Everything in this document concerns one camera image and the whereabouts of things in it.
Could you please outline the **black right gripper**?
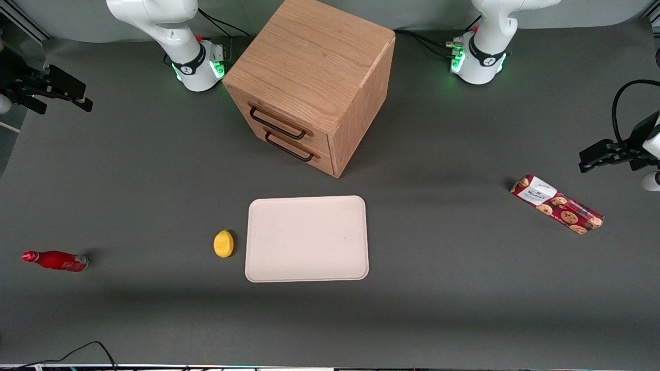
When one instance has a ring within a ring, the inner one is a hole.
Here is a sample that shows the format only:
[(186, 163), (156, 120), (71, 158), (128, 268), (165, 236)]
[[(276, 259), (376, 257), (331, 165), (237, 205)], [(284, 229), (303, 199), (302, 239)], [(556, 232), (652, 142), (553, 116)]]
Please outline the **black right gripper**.
[[(40, 91), (37, 92), (38, 95), (64, 99), (85, 112), (91, 112), (93, 108), (93, 101), (86, 97), (85, 83), (55, 65), (42, 63), (39, 69), (33, 68), (13, 49), (1, 51), (1, 85), (2, 93), (9, 88), (20, 90), (24, 86), (29, 86)], [(47, 110), (47, 104), (33, 95), (22, 96), (20, 104), (40, 115), (44, 115)]]

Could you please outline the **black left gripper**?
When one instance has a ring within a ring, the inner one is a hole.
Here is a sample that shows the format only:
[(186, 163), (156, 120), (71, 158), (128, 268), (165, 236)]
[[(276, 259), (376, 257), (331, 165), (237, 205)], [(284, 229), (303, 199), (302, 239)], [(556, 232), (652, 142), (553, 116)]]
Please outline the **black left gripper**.
[[(659, 159), (659, 126), (658, 112), (634, 126), (625, 144), (629, 150), (637, 154), (629, 155), (630, 169), (639, 171), (647, 166), (657, 166)], [(610, 139), (603, 139), (580, 151), (579, 168), (582, 174), (592, 171), (595, 167), (616, 165), (622, 162), (620, 145)]]

